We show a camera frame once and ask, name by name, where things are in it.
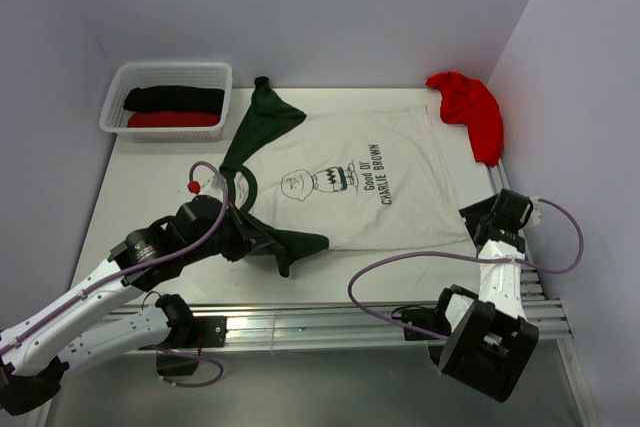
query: red cloth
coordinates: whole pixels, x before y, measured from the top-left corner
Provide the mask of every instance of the red cloth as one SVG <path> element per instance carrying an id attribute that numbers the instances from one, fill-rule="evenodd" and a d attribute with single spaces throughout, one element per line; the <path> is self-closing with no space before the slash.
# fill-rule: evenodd
<path id="1" fill-rule="evenodd" d="M 135 113 L 127 122 L 127 127 L 211 127 L 220 122 L 217 114 L 200 112 L 154 112 L 153 114 Z"/>
<path id="2" fill-rule="evenodd" d="M 502 117 L 496 99 L 476 79 L 443 72 L 427 79 L 427 87 L 442 93 L 440 118 L 447 124 L 464 124 L 476 162 L 494 167 L 504 148 Z"/>

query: white wall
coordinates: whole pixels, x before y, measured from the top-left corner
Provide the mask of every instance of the white wall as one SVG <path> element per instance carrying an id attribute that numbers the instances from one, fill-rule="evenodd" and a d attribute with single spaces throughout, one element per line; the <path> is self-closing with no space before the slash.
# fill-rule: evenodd
<path id="1" fill-rule="evenodd" d="M 527 0 L 78 0 L 113 62 L 215 57 L 236 86 L 487 80 Z"/>
<path id="2" fill-rule="evenodd" d="M 531 0 L 490 81 L 513 186 L 562 203 L 586 235 L 563 299 L 605 425 L 640 416 L 640 2 Z M 564 265 L 574 234 L 550 213 L 539 262 Z"/>
<path id="3" fill-rule="evenodd" d="M 0 12 L 2 329 L 69 287 L 112 144 L 98 117 L 113 69 L 68 0 Z"/>

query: gray floor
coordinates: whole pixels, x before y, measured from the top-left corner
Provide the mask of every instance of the gray floor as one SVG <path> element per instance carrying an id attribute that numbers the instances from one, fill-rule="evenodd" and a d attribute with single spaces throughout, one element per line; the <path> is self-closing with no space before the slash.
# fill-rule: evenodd
<path id="1" fill-rule="evenodd" d="M 432 370 L 423 346 L 217 355 L 219 384 L 172 389 L 150 356 L 71 381 L 51 426 L 578 426 L 555 342 L 543 342 L 505 404 Z M 213 371 L 200 367 L 196 379 Z"/>

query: charlie brown drawing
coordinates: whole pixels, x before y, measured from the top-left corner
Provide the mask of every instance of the charlie brown drawing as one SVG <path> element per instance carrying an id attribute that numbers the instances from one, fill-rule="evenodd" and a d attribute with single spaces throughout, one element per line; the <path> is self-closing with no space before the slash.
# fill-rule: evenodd
<path id="1" fill-rule="evenodd" d="M 334 194 L 344 192 L 350 186 L 358 192 L 358 174 L 353 161 L 346 169 L 329 167 L 313 175 L 306 170 L 296 170 L 285 175 L 280 182 L 282 193 L 300 202 L 309 197 L 314 190 Z"/>

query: black folded cloth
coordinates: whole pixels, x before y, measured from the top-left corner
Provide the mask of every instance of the black folded cloth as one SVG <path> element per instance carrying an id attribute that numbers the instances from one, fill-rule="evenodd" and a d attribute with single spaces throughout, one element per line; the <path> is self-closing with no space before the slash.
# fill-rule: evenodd
<path id="1" fill-rule="evenodd" d="M 201 89 L 181 85 L 160 85 L 146 89 L 133 89 L 124 100 L 124 109 L 130 112 L 222 112 L 224 90 Z"/>

